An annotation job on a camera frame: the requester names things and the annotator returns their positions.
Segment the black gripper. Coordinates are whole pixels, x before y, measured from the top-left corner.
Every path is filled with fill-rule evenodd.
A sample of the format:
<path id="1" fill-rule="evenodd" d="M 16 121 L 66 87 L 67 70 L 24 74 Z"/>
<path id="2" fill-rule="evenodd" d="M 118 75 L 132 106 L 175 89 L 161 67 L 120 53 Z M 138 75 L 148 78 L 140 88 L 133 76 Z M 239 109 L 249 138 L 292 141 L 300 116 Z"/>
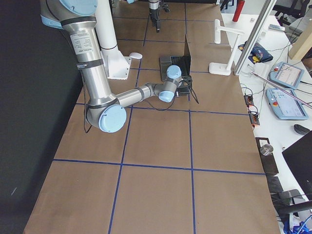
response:
<path id="1" fill-rule="evenodd" d="M 160 19 L 158 9 L 149 9 L 149 16 L 152 21 L 152 26 L 155 27 L 156 32 L 160 32 Z"/>
<path id="2" fill-rule="evenodd" d="M 175 92 L 176 97 L 186 96 L 190 94 L 190 90 L 192 87 L 192 77 L 191 76 L 182 76 L 182 80 L 180 81 L 177 90 Z"/>

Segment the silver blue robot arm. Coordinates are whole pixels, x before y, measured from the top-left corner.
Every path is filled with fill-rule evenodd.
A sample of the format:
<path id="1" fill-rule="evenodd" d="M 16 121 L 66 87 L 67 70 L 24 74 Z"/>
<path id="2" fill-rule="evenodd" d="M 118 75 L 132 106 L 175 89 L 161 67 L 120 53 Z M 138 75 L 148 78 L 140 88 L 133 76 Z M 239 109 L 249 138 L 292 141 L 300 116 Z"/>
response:
<path id="1" fill-rule="evenodd" d="M 68 32 L 81 72 L 85 102 L 84 119 L 103 132 L 114 133 L 126 121 L 126 107 L 156 96 L 161 101 L 174 101 L 176 93 L 191 87 L 191 78 L 182 65 L 163 70 L 162 83 L 143 86 L 115 95 L 109 79 L 126 79 L 133 58 L 118 49 L 110 4 L 107 0 L 42 0 L 41 20 L 46 26 Z"/>
<path id="2" fill-rule="evenodd" d="M 160 10 L 164 10 L 166 13 L 170 12 L 169 6 L 162 0 L 148 0 L 149 4 L 149 18 L 152 22 L 152 26 L 155 27 L 156 32 L 159 33 L 161 29 L 160 23 Z"/>

